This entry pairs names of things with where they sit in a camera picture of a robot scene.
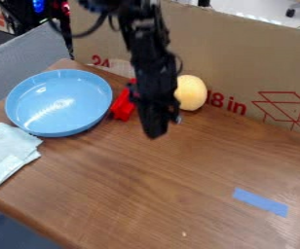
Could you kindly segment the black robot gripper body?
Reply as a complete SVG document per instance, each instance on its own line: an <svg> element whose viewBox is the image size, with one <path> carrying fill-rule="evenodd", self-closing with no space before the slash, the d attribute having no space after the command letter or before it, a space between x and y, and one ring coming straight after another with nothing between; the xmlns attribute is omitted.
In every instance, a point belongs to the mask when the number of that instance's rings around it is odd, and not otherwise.
<svg viewBox="0 0 300 249"><path fill-rule="evenodd" d="M170 30L162 14L153 13L147 17L123 14L120 27L135 73L135 84L127 85L128 99L138 105L155 105L177 112L174 93L181 68L175 68L175 54L167 49Z"/></svg>

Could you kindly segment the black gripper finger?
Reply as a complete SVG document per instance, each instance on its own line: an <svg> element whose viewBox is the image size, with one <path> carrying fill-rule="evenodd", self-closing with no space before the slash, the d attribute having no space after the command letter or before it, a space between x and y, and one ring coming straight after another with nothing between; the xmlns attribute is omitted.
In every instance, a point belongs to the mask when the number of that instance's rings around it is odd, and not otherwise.
<svg viewBox="0 0 300 249"><path fill-rule="evenodd" d="M142 129L150 139L162 136L169 129L170 115L159 106L139 106L138 115L142 124Z"/></svg>
<svg viewBox="0 0 300 249"><path fill-rule="evenodd" d="M182 121L182 117L179 115L179 110L177 105L170 106L170 119L178 125Z"/></svg>

